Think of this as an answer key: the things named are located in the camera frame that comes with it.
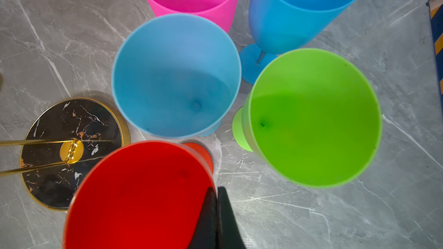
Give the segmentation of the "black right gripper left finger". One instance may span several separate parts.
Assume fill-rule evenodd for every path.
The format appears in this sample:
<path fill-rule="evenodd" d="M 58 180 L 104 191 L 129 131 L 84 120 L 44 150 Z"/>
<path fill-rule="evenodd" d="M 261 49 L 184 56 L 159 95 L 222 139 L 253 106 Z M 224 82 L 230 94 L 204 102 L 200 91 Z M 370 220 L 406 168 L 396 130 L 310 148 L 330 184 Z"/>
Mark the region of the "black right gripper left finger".
<path fill-rule="evenodd" d="M 212 187 L 207 189 L 196 228 L 188 249 L 217 248 L 217 197 Z"/>

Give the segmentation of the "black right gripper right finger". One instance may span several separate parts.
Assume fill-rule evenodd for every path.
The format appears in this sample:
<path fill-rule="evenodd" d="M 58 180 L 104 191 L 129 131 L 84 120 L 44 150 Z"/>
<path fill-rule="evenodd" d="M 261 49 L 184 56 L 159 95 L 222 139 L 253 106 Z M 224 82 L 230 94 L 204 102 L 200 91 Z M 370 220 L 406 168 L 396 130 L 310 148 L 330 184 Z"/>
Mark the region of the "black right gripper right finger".
<path fill-rule="evenodd" d="M 218 187 L 218 249 L 246 249 L 225 187 Z"/>

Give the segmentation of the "red wine glass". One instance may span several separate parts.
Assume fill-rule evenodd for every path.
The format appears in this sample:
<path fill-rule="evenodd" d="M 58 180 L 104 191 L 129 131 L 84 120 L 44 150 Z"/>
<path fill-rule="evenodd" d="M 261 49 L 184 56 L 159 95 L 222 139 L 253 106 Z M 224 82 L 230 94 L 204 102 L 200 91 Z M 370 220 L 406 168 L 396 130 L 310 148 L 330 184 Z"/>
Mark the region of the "red wine glass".
<path fill-rule="evenodd" d="M 108 154 L 69 206 L 65 249 L 185 249 L 205 193 L 214 188 L 209 151 L 195 142 L 137 142 Z"/>

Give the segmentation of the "green wine glass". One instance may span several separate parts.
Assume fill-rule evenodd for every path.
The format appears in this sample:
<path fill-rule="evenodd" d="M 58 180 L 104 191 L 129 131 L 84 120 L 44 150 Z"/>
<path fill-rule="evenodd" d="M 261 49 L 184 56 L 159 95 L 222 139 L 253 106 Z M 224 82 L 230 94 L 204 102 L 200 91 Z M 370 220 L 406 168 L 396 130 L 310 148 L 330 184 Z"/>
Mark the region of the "green wine glass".
<path fill-rule="evenodd" d="M 274 59 L 235 114 L 233 136 L 291 182 L 314 189 L 359 177 L 379 149 L 383 119 L 369 80 L 326 50 Z"/>

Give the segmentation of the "blue wine glass front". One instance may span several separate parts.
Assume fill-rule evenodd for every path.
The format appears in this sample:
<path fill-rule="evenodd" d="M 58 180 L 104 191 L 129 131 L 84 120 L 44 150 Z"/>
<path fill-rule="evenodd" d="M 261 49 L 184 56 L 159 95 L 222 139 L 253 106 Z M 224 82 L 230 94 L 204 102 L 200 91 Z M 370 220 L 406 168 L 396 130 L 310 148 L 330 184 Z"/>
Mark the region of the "blue wine glass front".
<path fill-rule="evenodd" d="M 195 15 L 173 14 L 136 28 L 121 44 L 112 92 L 138 130 L 167 139 L 212 134 L 234 104 L 241 60 L 228 33 Z"/>

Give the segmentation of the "blue wine glass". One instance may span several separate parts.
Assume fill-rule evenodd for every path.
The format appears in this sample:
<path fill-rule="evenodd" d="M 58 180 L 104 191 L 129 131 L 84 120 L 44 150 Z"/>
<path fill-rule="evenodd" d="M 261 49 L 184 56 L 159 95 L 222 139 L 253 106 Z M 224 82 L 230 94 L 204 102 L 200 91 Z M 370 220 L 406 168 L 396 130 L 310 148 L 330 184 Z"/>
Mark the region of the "blue wine glass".
<path fill-rule="evenodd" d="M 241 60 L 228 33 L 195 15 L 173 14 L 136 28 L 121 44 L 112 92 L 138 130 L 167 139 L 212 134 L 234 104 Z"/>
<path fill-rule="evenodd" d="M 250 0 L 249 29 L 254 43 L 244 47 L 242 78 L 254 84 L 278 55 L 314 39 L 355 0 Z"/>

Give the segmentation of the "gold wine glass rack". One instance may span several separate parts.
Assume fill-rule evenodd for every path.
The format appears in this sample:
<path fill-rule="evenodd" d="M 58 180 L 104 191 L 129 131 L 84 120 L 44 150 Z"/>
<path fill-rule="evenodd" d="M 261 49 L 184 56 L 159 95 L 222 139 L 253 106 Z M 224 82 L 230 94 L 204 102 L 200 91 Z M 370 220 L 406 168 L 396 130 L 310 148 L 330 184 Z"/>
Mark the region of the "gold wine glass rack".
<path fill-rule="evenodd" d="M 20 146 L 19 167 L 1 176 L 20 175 L 31 197 L 42 206 L 66 211 L 86 175 L 115 150 L 130 144 L 120 112 L 96 99 L 70 98 L 44 111 Z"/>

